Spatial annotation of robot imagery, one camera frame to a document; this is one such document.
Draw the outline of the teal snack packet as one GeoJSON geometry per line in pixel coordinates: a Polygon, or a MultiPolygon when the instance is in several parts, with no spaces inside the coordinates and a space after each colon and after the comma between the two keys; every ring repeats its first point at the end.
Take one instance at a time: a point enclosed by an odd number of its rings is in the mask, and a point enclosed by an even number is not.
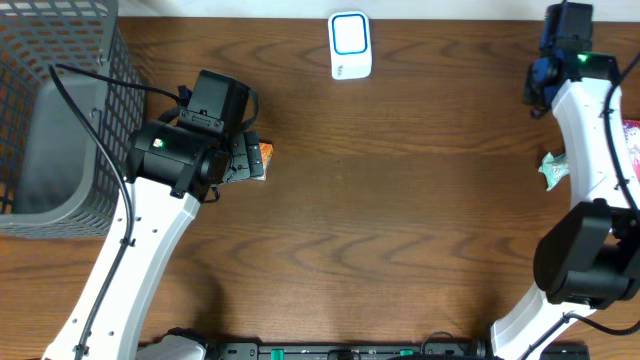
{"type": "Polygon", "coordinates": [[[545,177],[546,191],[551,191],[565,176],[568,176],[570,173],[566,155],[560,154],[558,156],[554,156],[552,153],[547,153],[541,160],[538,172],[545,177]]]}

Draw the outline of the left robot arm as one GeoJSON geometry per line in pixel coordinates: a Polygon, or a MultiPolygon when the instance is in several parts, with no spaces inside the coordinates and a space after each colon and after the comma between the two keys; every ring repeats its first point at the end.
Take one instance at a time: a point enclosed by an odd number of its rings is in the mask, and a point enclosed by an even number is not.
{"type": "Polygon", "coordinates": [[[180,87],[175,108],[134,131],[120,196],[104,245],[69,320],[46,348],[47,359],[204,359],[206,341],[172,330],[142,346],[141,330],[167,263],[219,185],[260,178],[264,166],[253,118],[257,92],[203,70],[194,89],[180,87]]]}

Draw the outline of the purple red snack bag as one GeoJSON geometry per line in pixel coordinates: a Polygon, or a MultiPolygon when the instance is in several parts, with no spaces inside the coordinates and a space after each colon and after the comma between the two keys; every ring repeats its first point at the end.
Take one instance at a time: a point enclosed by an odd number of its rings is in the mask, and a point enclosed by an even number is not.
{"type": "Polygon", "coordinates": [[[629,159],[637,177],[640,176],[640,127],[637,120],[624,120],[623,130],[629,159]]]}

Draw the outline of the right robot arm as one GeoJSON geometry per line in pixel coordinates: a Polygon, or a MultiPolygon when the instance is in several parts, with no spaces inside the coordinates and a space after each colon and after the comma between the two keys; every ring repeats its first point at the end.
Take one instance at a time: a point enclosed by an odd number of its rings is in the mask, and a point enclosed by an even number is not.
{"type": "Polygon", "coordinates": [[[539,359],[572,324],[590,320],[639,290],[639,177],[629,159],[620,115],[627,72],[592,49],[593,7],[562,1],[547,7],[540,57],[530,64],[523,100],[539,119],[559,124],[571,183],[569,212],[540,240],[534,282],[490,328],[494,359],[539,359]]]}

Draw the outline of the orange white snack packet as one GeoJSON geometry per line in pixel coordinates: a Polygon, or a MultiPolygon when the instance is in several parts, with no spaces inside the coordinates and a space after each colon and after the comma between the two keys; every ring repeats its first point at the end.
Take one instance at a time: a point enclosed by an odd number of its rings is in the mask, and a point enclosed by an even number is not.
{"type": "Polygon", "coordinates": [[[271,143],[261,142],[260,152],[262,157],[263,174],[258,177],[258,180],[265,181],[267,179],[267,172],[274,153],[274,146],[271,143]]]}

